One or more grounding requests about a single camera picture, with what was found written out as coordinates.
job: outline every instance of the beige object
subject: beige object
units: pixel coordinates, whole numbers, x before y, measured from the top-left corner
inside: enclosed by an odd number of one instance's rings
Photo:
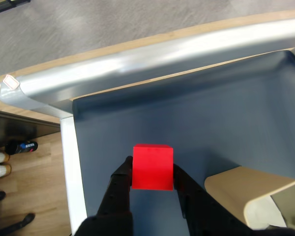
[[[208,177],[205,187],[215,200],[249,227],[250,205],[271,196],[287,226],[295,229],[295,179],[237,167]]]
[[[150,36],[150,37],[146,37],[146,38],[141,38],[141,39],[137,39],[137,40],[133,40],[133,41],[125,42],[125,43],[120,43],[120,44],[105,47],[105,48],[95,49],[95,50],[92,50],[89,52],[80,53],[80,54],[76,54],[73,56],[60,58],[57,60],[52,60],[52,61],[38,64],[35,66],[30,66],[30,67],[27,67],[27,68],[24,68],[21,70],[17,70],[15,72],[11,72],[8,74],[17,78],[18,76],[27,75],[27,74],[34,73],[34,72],[41,71],[41,70],[46,70],[49,68],[53,68],[55,66],[60,66],[60,65],[74,63],[74,62],[78,62],[78,61],[82,61],[82,60],[91,59],[91,58],[101,57],[101,56],[105,56],[108,54],[118,53],[118,52],[122,52],[125,50],[143,47],[143,46],[147,46],[147,45],[151,45],[151,44],[155,44],[155,43],[160,43],[160,42],[164,42],[164,41],[168,41],[168,40],[172,40],[172,39],[187,37],[187,36],[191,36],[191,35],[195,35],[195,34],[199,34],[199,33],[205,33],[205,32],[216,31],[216,30],[223,30],[223,29],[227,29],[227,28],[252,25],[252,24],[258,24],[258,23],[269,22],[269,21],[285,20],[285,19],[291,19],[291,18],[295,18],[295,10],[271,12],[271,13],[265,13],[265,14],[258,14],[258,15],[252,15],[252,16],[227,19],[227,20],[197,25],[197,26],[193,26],[193,27],[189,27],[189,28],[185,28],[185,29],[179,29],[179,30],[176,30],[173,32],[158,34],[158,35],[154,35],[154,36]],[[221,63],[216,64],[216,65],[202,67],[201,69],[217,66],[220,64]],[[180,75],[180,73],[168,75],[168,76],[165,76],[165,78],[169,78],[169,77],[173,77],[173,76],[177,76],[177,75]],[[5,78],[5,76],[6,75],[0,76],[0,82],[2,82],[2,80]],[[132,86],[138,85],[141,83],[151,82],[151,81],[153,81],[153,79],[149,80],[149,81],[135,83],[135,84],[132,84]],[[36,119],[59,123],[59,118],[44,115],[44,114],[33,112],[33,111],[27,111],[27,110],[17,108],[17,107],[12,107],[12,106],[3,104],[2,102],[0,102],[0,111],[9,112],[9,113],[13,113],[13,114],[21,115],[21,116],[25,116],[25,117],[36,118]]]

